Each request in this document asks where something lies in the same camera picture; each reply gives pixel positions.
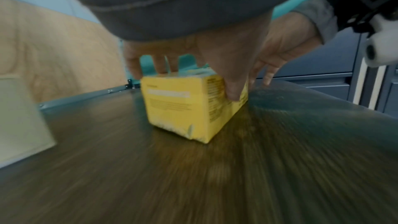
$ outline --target cardboard box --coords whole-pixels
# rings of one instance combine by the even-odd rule
[[[141,80],[149,122],[207,144],[247,102],[226,99],[224,81],[210,68],[147,76]]]

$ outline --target table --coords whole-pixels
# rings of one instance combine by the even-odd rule
[[[208,145],[140,90],[44,111],[58,142],[0,170],[0,223],[397,223],[398,121],[295,84],[257,88]]]

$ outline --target hand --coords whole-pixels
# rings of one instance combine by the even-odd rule
[[[290,12],[271,22],[269,33],[249,75],[253,86],[259,72],[267,68],[263,84],[268,86],[277,71],[322,44],[316,26],[305,16]]]
[[[225,81],[230,100],[239,100],[262,43],[268,32],[272,11],[257,18],[222,28],[198,32],[186,37],[154,41],[124,42],[126,65],[135,79],[143,77],[142,55],[151,55],[156,72],[167,73],[166,60],[172,72],[178,71],[178,57],[195,56],[197,65],[208,63]]]

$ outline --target wood grain surface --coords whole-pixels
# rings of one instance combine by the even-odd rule
[[[208,145],[139,90],[45,111],[58,146],[0,170],[0,223],[398,223],[398,121],[274,82]]]
[[[126,84],[116,39],[100,24],[0,0],[0,75],[18,74],[35,102]]]

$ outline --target plywood panel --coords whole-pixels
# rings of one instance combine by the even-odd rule
[[[36,102],[126,83],[116,38],[101,25],[0,0],[0,75],[16,73]]]

